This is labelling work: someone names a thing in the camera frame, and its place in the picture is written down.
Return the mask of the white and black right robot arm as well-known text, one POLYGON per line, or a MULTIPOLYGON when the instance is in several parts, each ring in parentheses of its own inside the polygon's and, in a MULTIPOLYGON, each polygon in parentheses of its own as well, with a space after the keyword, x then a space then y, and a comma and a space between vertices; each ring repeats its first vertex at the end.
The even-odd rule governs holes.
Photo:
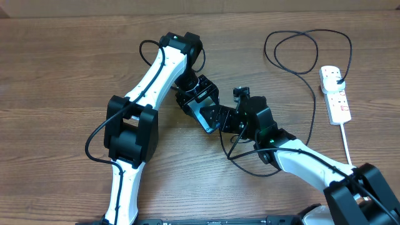
POLYGON ((229 160, 258 154, 264 163, 323 192, 327 206, 307 212, 303 224, 399 224, 399 201, 378 168, 344 164, 310 149, 278 128, 265 97, 244 97, 237 109, 206 106, 200 113, 212 128, 255 142, 252 151, 235 156, 229 152, 229 160))

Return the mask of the smartphone with blue screen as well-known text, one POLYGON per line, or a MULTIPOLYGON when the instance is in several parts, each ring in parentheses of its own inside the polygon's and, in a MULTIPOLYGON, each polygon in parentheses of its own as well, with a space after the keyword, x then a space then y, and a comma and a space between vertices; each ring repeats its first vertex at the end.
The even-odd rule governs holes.
POLYGON ((197 103, 195 100, 191 101, 188 106, 191 108, 193 112, 193 116, 198 121, 198 123, 202 126, 202 128, 208 133, 213 133, 215 128, 212 128, 207 122, 204 116, 200 113, 200 109, 207 106, 213 106, 216 103, 210 98, 207 97, 200 103, 197 103))

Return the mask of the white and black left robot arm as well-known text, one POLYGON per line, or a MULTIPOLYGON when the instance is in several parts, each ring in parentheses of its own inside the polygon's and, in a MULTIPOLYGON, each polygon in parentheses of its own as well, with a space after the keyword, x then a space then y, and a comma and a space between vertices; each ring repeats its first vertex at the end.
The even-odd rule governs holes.
POLYGON ((214 131, 201 109, 217 105, 219 91, 192 68, 205 53, 200 37, 169 32, 155 44, 157 56, 147 73, 124 97, 109 100, 106 120, 85 143, 84 152, 90 160, 112 166, 110 204, 97 224, 135 223, 141 174, 158 145, 158 110, 168 91, 177 92, 177 103, 185 114, 207 133, 214 131))

